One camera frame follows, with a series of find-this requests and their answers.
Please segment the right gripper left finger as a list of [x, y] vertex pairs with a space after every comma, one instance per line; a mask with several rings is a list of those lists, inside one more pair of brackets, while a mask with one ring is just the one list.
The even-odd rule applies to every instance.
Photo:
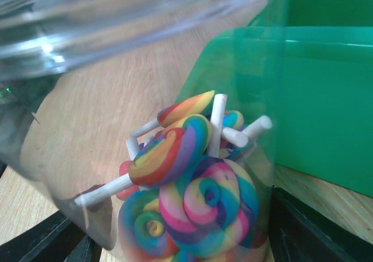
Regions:
[[102, 248], [57, 211], [1, 245], [1, 261], [99, 261]]

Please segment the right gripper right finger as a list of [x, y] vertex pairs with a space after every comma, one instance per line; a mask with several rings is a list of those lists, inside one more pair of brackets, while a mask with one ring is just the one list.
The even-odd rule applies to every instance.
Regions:
[[272, 189], [269, 241], [275, 261], [372, 261], [372, 244], [279, 187]]

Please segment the clear plastic jar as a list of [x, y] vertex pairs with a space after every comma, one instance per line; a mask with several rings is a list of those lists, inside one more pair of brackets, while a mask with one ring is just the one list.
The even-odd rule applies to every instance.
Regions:
[[262, 261], [273, 165], [261, 141], [271, 135], [273, 146], [275, 121], [261, 115], [247, 122], [218, 89], [177, 100], [212, 39], [195, 32], [73, 73], [7, 84], [11, 102], [1, 105], [1, 157], [103, 249], [129, 261], [119, 241], [121, 206], [136, 191], [160, 192], [169, 183], [134, 185], [90, 206], [74, 199], [127, 174], [138, 152], [176, 121], [203, 115], [212, 135], [201, 156], [229, 159], [247, 171], [259, 200], [258, 218], [245, 245], [208, 258], [179, 248], [163, 261]]

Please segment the green bin with gummies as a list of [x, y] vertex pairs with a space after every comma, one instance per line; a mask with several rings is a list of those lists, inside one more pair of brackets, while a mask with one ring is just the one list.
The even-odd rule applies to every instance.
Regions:
[[262, 0], [201, 52], [177, 96], [275, 121], [278, 164], [372, 195], [372, 0]]

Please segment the clear jar lid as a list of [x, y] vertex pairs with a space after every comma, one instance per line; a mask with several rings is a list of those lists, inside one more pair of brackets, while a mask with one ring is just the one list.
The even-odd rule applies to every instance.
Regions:
[[260, 0], [1, 0], [1, 80], [65, 73]]

